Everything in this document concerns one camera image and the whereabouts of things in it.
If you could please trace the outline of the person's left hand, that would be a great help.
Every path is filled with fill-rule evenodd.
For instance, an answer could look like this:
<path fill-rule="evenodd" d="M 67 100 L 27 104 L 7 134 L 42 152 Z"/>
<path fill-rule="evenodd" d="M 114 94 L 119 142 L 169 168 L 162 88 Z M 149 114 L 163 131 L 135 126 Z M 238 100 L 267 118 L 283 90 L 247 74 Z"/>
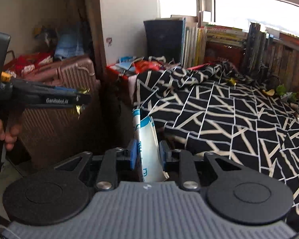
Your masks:
<path fill-rule="evenodd" d="M 17 141 L 18 135 L 22 129 L 21 114 L 11 115 L 12 121 L 8 131 L 4 131 L 3 122 L 0 119 L 0 140 L 5 142 L 6 149 L 11 151 Z"/>

